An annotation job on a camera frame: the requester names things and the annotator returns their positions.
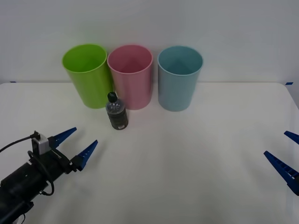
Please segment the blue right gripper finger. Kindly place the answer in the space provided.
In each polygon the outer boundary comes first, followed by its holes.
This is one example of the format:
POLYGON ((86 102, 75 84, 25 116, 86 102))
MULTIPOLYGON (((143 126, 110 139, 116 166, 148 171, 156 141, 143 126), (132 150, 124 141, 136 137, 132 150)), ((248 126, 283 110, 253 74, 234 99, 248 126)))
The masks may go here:
POLYGON ((287 136, 288 138, 290 138, 292 141, 296 142, 297 144, 299 144, 299 135, 289 132, 289 131, 285 131, 284 135, 287 136))
POLYGON ((295 169, 291 168, 273 154, 268 151, 264 152, 265 157, 275 168, 275 170, 281 175, 286 182, 287 186, 292 190, 295 195, 299 195, 299 173, 295 169))

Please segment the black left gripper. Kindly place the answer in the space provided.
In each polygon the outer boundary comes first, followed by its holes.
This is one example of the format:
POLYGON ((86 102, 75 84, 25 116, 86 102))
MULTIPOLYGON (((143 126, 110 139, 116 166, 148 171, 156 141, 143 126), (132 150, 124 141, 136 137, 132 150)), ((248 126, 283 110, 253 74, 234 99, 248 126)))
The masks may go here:
POLYGON ((29 161, 37 168, 38 171, 42 173, 47 181, 54 182, 62 174, 69 174, 71 169, 74 172, 77 170, 82 171, 86 166, 87 161, 98 144, 97 140, 95 140, 82 152, 74 156, 71 161, 61 152, 56 150, 56 148, 59 147, 59 145, 76 130, 77 128, 74 127, 55 136, 49 137, 49 147, 54 150, 50 150, 45 154, 38 155, 37 153, 28 151, 28 155, 30 156, 29 161))

